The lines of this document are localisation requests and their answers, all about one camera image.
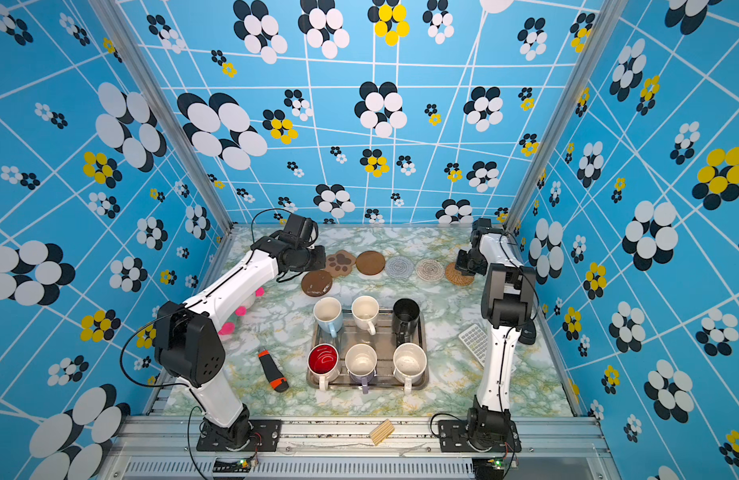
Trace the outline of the rattan round coaster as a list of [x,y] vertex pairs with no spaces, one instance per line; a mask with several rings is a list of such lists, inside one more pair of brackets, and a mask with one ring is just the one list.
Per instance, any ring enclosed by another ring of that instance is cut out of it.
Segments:
[[455,286],[469,286],[475,281],[475,277],[465,275],[455,268],[455,262],[447,264],[445,268],[445,279]]

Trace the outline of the dark brown round coaster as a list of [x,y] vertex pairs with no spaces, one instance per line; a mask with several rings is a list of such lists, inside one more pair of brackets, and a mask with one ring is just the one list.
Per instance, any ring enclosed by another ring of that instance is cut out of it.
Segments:
[[333,283],[333,276],[326,270],[311,271],[304,275],[301,288],[307,296],[318,298],[327,295]]

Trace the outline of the multicolour woven round coaster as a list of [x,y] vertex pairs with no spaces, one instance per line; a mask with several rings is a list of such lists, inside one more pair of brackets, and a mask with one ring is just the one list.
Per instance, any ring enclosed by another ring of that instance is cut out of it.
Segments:
[[445,266],[435,259],[424,259],[417,262],[415,274],[425,282],[438,282],[445,277]]

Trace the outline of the cork paw print coaster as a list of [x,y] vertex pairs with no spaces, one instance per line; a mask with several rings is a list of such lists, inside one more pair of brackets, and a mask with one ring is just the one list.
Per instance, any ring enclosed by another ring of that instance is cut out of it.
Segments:
[[357,258],[346,250],[340,250],[327,256],[325,270],[333,276],[333,278],[345,277],[350,275]]

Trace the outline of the grey woven round coaster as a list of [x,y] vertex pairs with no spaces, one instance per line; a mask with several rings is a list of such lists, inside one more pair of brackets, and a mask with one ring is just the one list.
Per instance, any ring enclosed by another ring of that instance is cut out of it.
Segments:
[[385,273],[391,278],[407,279],[415,272],[415,263],[405,256],[393,256],[385,262]]

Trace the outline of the brown wooden round coaster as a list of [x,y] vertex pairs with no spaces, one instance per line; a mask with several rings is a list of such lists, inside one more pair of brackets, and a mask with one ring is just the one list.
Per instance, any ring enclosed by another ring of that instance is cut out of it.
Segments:
[[356,267],[361,274],[374,276],[385,269],[385,256],[377,251],[365,251],[357,257]]

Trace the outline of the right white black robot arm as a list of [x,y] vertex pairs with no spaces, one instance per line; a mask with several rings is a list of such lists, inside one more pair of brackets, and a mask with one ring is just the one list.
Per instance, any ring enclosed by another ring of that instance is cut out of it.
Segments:
[[521,450],[517,425],[511,419],[509,386],[517,344],[537,339],[537,273],[511,249],[505,229],[479,218],[471,224],[471,247],[459,250],[455,270],[465,276],[483,275],[481,317],[487,322],[483,378],[467,414],[467,438],[473,448]]

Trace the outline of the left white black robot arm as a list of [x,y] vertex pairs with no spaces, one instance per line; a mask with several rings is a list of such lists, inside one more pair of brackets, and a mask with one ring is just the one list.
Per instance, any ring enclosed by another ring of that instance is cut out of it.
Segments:
[[292,214],[282,230],[254,240],[244,258],[206,289],[159,310],[155,360],[198,402],[206,437],[219,438],[221,450],[240,450],[254,434],[249,409],[224,372],[220,329],[266,283],[323,269],[326,252],[318,238],[317,222]]

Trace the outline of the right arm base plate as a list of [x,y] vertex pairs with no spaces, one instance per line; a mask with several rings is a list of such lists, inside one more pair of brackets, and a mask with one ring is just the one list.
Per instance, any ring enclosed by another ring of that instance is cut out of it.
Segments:
[[439,448],[443,453],[512,454],[523,451],[517,424],[513,420],[493,427],[479,425],[469,430],[463,421],[441,420],[435,426]]

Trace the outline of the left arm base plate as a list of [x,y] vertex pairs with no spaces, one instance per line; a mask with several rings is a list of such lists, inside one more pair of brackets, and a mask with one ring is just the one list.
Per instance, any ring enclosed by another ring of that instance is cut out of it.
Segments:
[[221,428],[204,420],[197,443],[199,452],[276,452],[282,420],[240,420]]

